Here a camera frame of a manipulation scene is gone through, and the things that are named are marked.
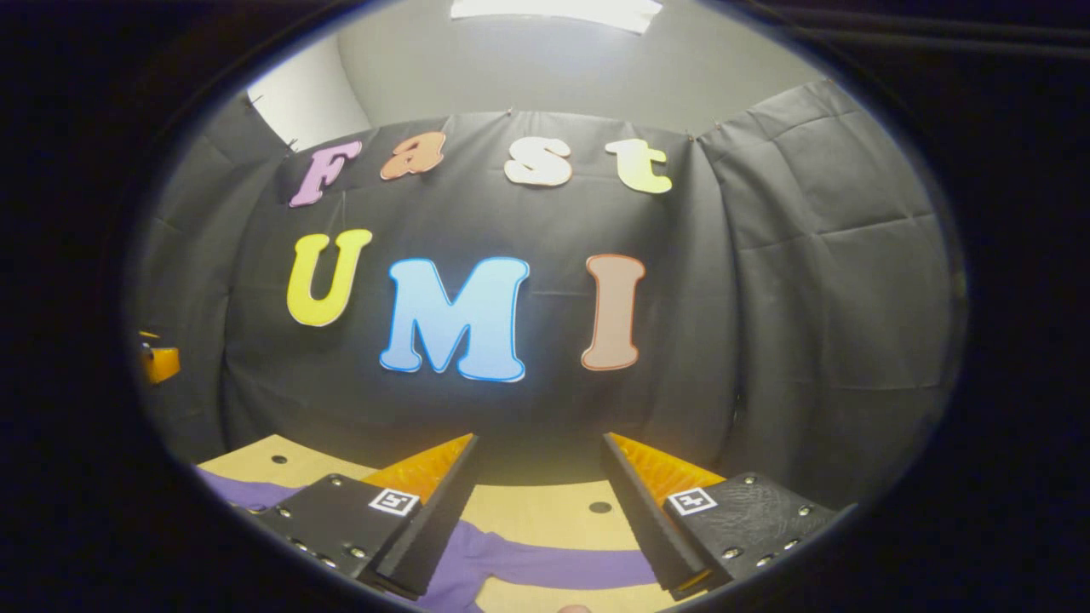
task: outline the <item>wooden table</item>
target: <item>wooden table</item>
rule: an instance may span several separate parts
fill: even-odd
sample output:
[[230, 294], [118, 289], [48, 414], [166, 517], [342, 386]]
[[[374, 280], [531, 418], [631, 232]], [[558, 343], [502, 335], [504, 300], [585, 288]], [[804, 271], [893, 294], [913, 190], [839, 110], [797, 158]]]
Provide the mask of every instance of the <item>wooden table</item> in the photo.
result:
[[[282, 456], [283, 464], [272, 461]], [[362, 479], [374, 468], [318, 453], [272, 435], [201, 468], [239, 481], [276, 483], [289, 488], [310, 485], [337, 472]], [[593, 513], [590, 505], [608, 503], [613, 509]], [[495, 532], [519, 543], [582, 550], [637, 550], [639, 545], [608, 481], [568, 485], [476, 485], [462, 519], [484, 532]], [[676, 602], [658, 585], [607, 590], [564, 590], [522, 586], [489, 577], [476, 598], [485, 613], [556, 613], [567, 604], [583, 604], [593, 613], [647, 613]]]

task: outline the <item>letter m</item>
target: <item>letter m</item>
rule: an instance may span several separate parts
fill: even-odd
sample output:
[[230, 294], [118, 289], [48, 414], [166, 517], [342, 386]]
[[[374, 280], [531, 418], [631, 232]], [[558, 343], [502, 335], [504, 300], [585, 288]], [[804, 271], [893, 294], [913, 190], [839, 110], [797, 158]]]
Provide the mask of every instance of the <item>letter m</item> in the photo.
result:
[[402, 260], [390, 266], [397, 285], [390, 345], [378, 362], [392, 371], [416, 372], [421, 345], [435, 372], [444, 372], [462, 336], [469, 333], [458, 372], [467, 378], [513, 383], [525, 374], [514, 354], [514, 304], [530, 266], [513, 257], [482, 260], [451, 302], [431, 260]]

